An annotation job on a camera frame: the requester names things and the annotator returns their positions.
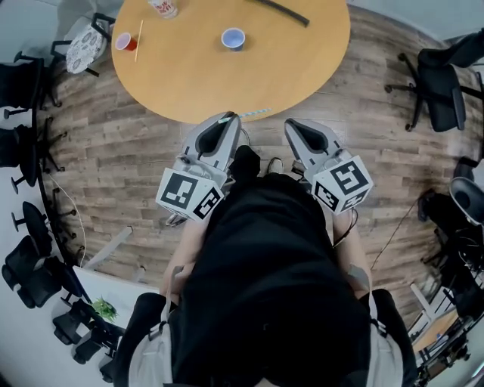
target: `green plant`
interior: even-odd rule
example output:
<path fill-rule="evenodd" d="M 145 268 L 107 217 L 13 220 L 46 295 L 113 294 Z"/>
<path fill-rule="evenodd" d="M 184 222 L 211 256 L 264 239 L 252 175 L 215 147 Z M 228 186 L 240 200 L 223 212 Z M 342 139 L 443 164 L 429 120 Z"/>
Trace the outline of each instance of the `green plant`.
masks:
<path fill-rule="evenodd" d="M 104 300 L 102 297 L 94 301 L 91 306 L 94 308 L 97 314 L 99 314 L 102 318 L 105 318 L 110 323 L 113 323 L 118 313 L 116 308 L 114 308 L 109 302 Z"/>

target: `round wooden table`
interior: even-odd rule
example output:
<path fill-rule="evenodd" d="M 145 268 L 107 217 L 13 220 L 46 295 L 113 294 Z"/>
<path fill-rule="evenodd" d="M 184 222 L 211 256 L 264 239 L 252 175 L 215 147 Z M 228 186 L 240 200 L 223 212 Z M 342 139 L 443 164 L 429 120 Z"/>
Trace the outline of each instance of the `round wooden table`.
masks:
<path fill-rule="evenodd" d="M 224 111 L 279 113 L 318 90 L 336 71 L 349 41 L 345 0 L 277 0 L 310 20 L 299 21 L 254 0 L 179 0 L 178 16 L 163 19 L 146 0 L 125 0 L 113 31 L 138 38 L 113 62 L 128 93 L 149 110 L 200 123 Z M 246 33 L 244 49 L 229 51 L 221 35 Z"/>

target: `blue cup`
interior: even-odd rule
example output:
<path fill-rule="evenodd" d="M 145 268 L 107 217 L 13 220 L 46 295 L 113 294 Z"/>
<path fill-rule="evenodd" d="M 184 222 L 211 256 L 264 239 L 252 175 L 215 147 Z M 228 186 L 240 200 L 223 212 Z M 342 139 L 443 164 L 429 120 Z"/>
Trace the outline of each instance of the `blue cup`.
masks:
<path fill-rule="evenodd" d="M 242 29 L 229 28 L 222 34 L 222 44 L 232 51 L 240 51 L 245 43 L 245 34 Z"/>

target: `wooden floor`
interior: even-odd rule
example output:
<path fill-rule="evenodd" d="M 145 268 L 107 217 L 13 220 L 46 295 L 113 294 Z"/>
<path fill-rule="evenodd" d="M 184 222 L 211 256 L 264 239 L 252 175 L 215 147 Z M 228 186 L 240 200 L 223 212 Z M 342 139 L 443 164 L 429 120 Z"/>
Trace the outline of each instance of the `wooden floor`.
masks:
<path fill-rule="evenodd" d="M 424 111 L 418 127 L 407 133 L 414 99 L 406 92 L 387 94 L 386 83 L 410 81 L 397 54 L 415 61 L 431 39 L 381 16 L 351 8 L 352 33 L 340 68 L 301 104 L 267 119 L 244 124 L 255 151 L 265 160 L 278 156 L 290 169 L 293 155 L 284 137 L 288 117 L 313 119 L 331 127 L 368 167 L 375 187 L 358 207 L 359 230 L 372 265 L 399 222 L 420 193 L 434 187 L 446 192 L 459 156 L 479 157 L 482 140 L 480 102 L 466 98 L 463 132 L 435 133 Z M 126 225 L 133 235 L 100 267 L 100 271 L 130 278 L 138 265 L 146 280 L 158 283 L 179 239 L 178 229 L 164 228 L 168 213 L 155 203 L 163 170 L 171 166 L 191 125 L 164 119 L 136 103 L 119 83 L 111 60 L 102 63 L 101 76 L 63 76 L 58 86 L 61 108 L 51 108 L 52 134 L 58 142 L 54 158 L 66 167 L 54 177 L 76 201 L 87 239 L 86 258 L 92 257 Z M 459 71 L 463 85 L 476 86 L 470 71 Z M 53 187 L 45 177 L 45 185 Z M 62 206 L 71 207 L 63 198 Z M 69 220 L 83 244 L 76 218 Z M 417 206 L 408 214 L 391 244 L 374 265 L 374 281 L 394 296 L 409 325 L 420 306 L 410 283 L 423 283 L 427 270 L 420 259 L 437 248 L 433 225 L 417 220 Z"/>

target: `red cup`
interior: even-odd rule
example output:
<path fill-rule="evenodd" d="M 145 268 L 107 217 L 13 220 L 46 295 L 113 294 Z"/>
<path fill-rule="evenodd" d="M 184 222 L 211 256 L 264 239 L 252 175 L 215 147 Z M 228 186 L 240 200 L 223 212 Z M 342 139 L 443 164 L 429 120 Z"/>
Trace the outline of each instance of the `red cup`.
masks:
<path fill-rule="evenodd" d="M 130 33 L 122 33 L 116 39 L 116 50 L 134 51 L 138 46 L 138 42 L 131 36 Z"/>

